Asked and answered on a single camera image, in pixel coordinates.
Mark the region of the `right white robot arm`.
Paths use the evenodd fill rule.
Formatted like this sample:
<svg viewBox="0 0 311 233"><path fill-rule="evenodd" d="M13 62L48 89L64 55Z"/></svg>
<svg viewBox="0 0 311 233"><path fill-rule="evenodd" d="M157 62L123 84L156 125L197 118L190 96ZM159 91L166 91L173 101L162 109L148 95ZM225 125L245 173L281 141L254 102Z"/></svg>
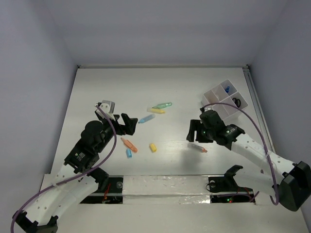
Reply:
<svg viewBox="0 0 311 233"><path fill-rule="evenodd" d="M269 151L242 128L234 124L225 125L214 110L201 113L199 120L190 121L187 140L216 142L259 167L259 171L251 176L225 176L224 185L228 190L242 185L269 196L275 195L279 204L294 212L311 195L311 167L307 163L294 163Z"/></svg>

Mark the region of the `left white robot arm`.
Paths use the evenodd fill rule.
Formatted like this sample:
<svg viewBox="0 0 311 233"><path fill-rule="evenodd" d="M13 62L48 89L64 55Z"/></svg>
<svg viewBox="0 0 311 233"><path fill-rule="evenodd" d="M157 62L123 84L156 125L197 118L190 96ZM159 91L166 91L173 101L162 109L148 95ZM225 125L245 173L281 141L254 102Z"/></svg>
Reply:
<svg viewBox="0 0 311 233"><path fill-rule="evenodd" d="M133 135L138 122L127 114L109 116L98 109L98 120L85 125L81 137L64 159L51 184L24 203L12 217L10 231L18 225L26 233L55 233L58 221L72 211L89 194L104 191L109 175L100 168L107 158L100 153L117 135ZM118 123L121 117L124 124Z"/></svg>

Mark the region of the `black scissors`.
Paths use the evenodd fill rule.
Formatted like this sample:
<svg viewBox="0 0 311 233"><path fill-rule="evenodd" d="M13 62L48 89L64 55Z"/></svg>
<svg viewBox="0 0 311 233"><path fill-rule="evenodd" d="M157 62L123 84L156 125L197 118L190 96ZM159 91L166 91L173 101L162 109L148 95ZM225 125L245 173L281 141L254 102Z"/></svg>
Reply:
<svg viewBox="0 0 311 233"><path fill-rule="evenodd" d="M240 99L238 99L238 98L233 98L232 100L233 100L233 102L235 103L235 105L236 105L238 108L241 107L242 102L241 102Z"/></svg>

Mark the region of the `grey orange-tipped marker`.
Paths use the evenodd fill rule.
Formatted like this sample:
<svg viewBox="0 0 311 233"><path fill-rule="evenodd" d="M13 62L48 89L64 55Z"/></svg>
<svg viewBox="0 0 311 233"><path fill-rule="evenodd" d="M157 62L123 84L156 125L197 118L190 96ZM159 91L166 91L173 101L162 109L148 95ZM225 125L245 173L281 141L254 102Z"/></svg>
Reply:
<svg viewBox="0 0 311 233"><path fill-rule="evenodd" d="M197 150L201 153L207 153L207 150L204 147L199 146L199 145L194 144L194 143L188 143L188 147L191 149Z"/></svg>

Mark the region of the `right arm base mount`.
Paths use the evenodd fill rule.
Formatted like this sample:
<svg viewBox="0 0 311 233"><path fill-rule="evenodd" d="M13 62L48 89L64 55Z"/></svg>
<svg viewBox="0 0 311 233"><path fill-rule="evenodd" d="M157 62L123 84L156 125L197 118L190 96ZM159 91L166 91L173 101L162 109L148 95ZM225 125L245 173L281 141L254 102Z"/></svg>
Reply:
<svg viewBox="0 0 311 233"><path fill-rule="evenodd" d="M238 186L234 180L236 173L243 169L234 165L224 175L208 178L206 190L210 193L211 203L255 203L255 194L251 188Z"/></svg>

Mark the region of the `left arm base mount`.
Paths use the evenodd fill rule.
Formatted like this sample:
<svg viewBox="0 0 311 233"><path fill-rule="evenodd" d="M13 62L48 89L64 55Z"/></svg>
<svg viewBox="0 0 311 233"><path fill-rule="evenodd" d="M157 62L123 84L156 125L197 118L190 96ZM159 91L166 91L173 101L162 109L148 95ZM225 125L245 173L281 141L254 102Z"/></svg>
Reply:
<svg viewBox="0 0 311 233"><path fill-rule="evenodd" d="M122 204L123 176L113 176L108 179L106 188L97 190L84 198L81 204Z"/></svg>

